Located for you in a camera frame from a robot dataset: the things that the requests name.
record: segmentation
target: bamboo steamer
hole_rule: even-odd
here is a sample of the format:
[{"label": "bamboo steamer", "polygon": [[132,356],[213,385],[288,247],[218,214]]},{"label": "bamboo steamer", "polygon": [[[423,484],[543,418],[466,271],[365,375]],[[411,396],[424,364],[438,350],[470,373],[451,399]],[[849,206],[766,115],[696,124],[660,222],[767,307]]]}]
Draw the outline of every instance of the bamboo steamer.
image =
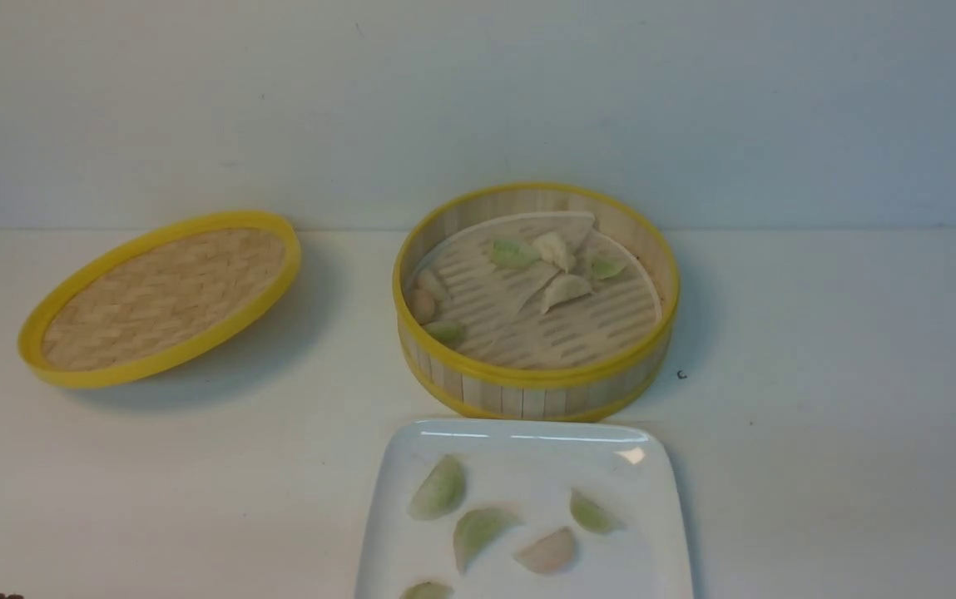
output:
[{"label": "bamboo steamer", "polygon": [[[565,327],[579,329],[576,333],[561,335],[560,339],[570,338],[574,344],[592,345],[568,350],[568,353],[591,358],[580,364],[558,359],[560,355],[550,361],[505,356],[504,350],[475,357],[473,350],[468,352],[463,346],[458,350],[449,349],[429,336],[406,302],[409,285],[417,269],[425,268],[429,262],[428,255],[433,250],[440,251],[439,246],[443,247],[446,240],[451,243],[450,240],[458,238],[454,235],[475,225],[532,213],[595,216],[592,231],[600,238],[613,240],[610,243],[627,251],[630,261],[637,265],[637,280],[631,285],[639,285],[638,280],[644,281],[644,285],[649,285],[648,281],[653,284],[656,291],[653,312],[657,318],[634,327],[622,327],[622,323],[615,323],[614,319],[601,319],[601,310],[611,309],[607,302],[616,296],[598,291],[594,299],[584,300],[588,304],[566,312],[573,314],[573,318],[554,322],[553,310],[547,317],[541,317],[541,321],[532,323],[535,327],[532,334],[547,336],[558,334]],[[489,187],[456,198],[429,213],[403,243],[393,273],[397,329],[410,371],[441,403],[471,418],[594,422],[618,412],[640,397],[659,372],[671,340],[679,288],[671,247],[644,216],[606,195],[543,182]],[[640,299],[635,293],[632,297]],[[621,304],[618,302],[616,309],[621,308]],[[633,338],[633,341],[615,345],[615,336]],[[498,337],[499,334],[492,334],[493,340]],[[497,348],[496,342],[490,346]]]}]

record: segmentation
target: steamer basket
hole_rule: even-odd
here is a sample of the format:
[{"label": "steamer basket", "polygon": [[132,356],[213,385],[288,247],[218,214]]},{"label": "steamer basket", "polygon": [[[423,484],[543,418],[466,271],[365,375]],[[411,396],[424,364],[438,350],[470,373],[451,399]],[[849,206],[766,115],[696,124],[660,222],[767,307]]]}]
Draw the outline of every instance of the steamer basket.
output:
[{"label": "steamer basket", "polygon": [[[441,242],[481,223],[528,213],[587,212],[592,230],[637,258],[659,296],[661,318],[640,340],[592,364],[573,368],[511,368],[449,349],[410,314],[405,291],[414,272]],[[666,355],[679,295],[674,255],[659,230],[636,211],[596,192],[557,183],[489,187],[450,201],[414,228],[397,255],[393,296],[405,360],[422,386],[470,418],[594,422],[626,407],[651,384]]]}]

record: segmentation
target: dumpling wrapper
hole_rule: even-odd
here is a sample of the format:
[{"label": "dumpling wrapper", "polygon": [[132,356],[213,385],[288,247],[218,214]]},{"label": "dumpling wrapper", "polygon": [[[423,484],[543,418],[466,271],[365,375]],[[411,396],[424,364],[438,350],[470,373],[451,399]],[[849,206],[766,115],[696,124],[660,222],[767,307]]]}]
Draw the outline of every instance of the dumpling wrapper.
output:
[{"label": "dumpling wrapper", "polygon": [[485,507],[466,512],[455,524],[452,546],[455,549],[455,568],[463,575],[474,558],[496,541],[508,528],[523,523],[507,509]]},{"label": "dumpling wrapper", "polygon": [[541,254],[543,261],[557,266],[564,273],[573,270],[573,266],[577,263],[566,241],[556,231],[548,231],[545,235],[533,240],[533,249]]},{"label": "dumpling wrapper", "polygon": [[515,239],[497,239],[489,251],[489,260],[504,269],[524,269],[541,259],[541,254],[533,246]]},{"label": "dumpling wrapper", "polygon": [[547,284],[543,301],[541,303],[541,314],[547,314],[555,304],[575,300],[582,295],[589,295],[592,292],[592,284],[588,283],[587,278],[577,275],[560,275],[553,278],[551,283]]},{"label": "dumpling wrapper", "polygon": [[626,262],[604,258],[603,255],[591,255],[588,258],[588,273],[595,280],[608,280],[618,276],[626,268]]},{"label": "dumpling wrapper", "polygon": [[557,531],[515,553],[515,561],[538,575],[553,575],[573,562],[577,541],[569,527]]},{"label": "dumpling wrapper", "polygon": [[452,296],[448,295],[448,288],[440,283],[440,279],[430,269],[421,269],[418,273],[418,279],[414,281],[414,287],[429,292],[437,302],[451,302]]},{"label": "dumpling wrapper", "polygon": [[408,515],[416,520],[436,520],[455,512],[467,493],[463,465],[454,456],[440,458],[433,470],[414,492]]},{"label": "dumpling wrapper", "polygon": [[466,337],[467,327],[458,321],[434,321],[422,326],[429,333],[429,337],[435,338],[440,344],[453,348],[463,342]]},{"label": "dumpling wrapper", "polygon": [[454,589],[448,587],[447,584],[427,581],[410,587],[407,591],[404,591],[400,599],[448,599],[452,596],[452,592],[454,592]]},{"label": "dumpling wrapper", "polygon": [[577,489],[570,493],[570,515],[578,526],[591,533],[606,535],[623,528],[621,521]]}]

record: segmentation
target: white plate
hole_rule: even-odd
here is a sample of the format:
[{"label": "white plate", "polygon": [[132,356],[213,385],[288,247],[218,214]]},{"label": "white plate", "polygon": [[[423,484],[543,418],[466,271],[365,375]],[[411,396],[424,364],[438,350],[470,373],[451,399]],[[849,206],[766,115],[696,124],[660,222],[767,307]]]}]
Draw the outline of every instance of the white plate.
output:
[{"label": "white plate", "polygon": [[[419,522],[408,504],[444,454],[467,470],[462,507]],[[626,524],[608,536],[570,516],[577,487]],[[512,528],[455,570],[452,532],[470,509],[504,507]],[[515,551],[569,526],[579,557],[565,572],[539,576]],[[374,490],[356,599],[399,599],[410,585],[436,580],[452,599],[692,599],[691,569],[674,470],[659,441],[625,426],[512,420],[427,420],[404,426],[386,448]]]}]

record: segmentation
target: perforated parchment paper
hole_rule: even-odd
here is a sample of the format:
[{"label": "perforated parchment paper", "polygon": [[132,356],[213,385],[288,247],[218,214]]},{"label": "perforated parchment paper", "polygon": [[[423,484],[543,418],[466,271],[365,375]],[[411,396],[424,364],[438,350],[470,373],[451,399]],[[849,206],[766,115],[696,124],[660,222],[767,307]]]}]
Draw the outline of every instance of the perforated parchment paper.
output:
[{"label": "perforated parchment paper", "polygon": [[[437,319],[467,327],[459,353],[502,367],[547,370],[594,364],[636,344],[661,318],[656,288],[634,255],[592,230],[587,212],[538,212],[485,221],[439,244],[419,269],[431,269],[451,300]],[[584,275],[591,254],[620,260],[626,268],[610,280],[593,281],[594,295],[558,304],[541,314],[542,290],[561,270],[538,261],[504,269],[489,260],[493,240],[532,242],[557,231],[577,257],[573,274]]]}]

